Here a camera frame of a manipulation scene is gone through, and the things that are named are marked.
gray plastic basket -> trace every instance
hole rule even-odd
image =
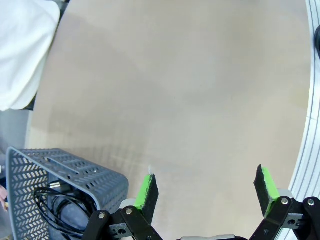
[[[6,182],[9,213],[15,240],[49,240],[48,224],[43,220],[32,193],[46,187],[49,179],[59,178],[90,195],[97,209],[114,213],[127,198],[127,178],[61,149],[9,147],[6,152]]]

white fabric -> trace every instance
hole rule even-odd
[[[0,111],[35,96],[59,17],[53,1],[0,0]]]

green tape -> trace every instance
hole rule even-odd
[[[264,177],[265,187],[269,195],[269,205],[265,212],[265,215],[267,216],[271,210],[272,203],[280,197],[280,194],[268,168],[262,167],[262,173]]]
[[[135,199],[134,207],[136,207],[138,210],[142,210],[143,206],[146,203],[147,195],[149,192],[151,180],[153,175],[147,175],[144,177],[142,186],[140,188],[140,191]]]

wooden tabletop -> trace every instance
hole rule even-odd
[[[304,1],[72,0],[37,94],[27,146],[126,175],[155,173],[163,239],[262,219],[259,164],[287,188],[306,120]]]

screw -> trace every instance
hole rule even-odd
[[[288,199],[286,199],[286,198],[282,198],[282,199],[281,199],[281,203],[282,203],[283,205],[287,205],[287,204],[289,203],[289,201],[288,201]]]
[[[100,218],[100,219],[104,219],[105,216],[106,216],[106,215],[105,215],[103,212],[99,214],[99,218]]]
[[[313,206],[313,205],[315,205],[315,201],[313,201],[312,199],[309,199],[309,200],[308,200],[308,204],[309,204],[310,206]]]
[[[127,210],[125,210],[125,213],[126,213],[127,215],[132,214],[132,209],[131,209],[131,208],[128,208]]]

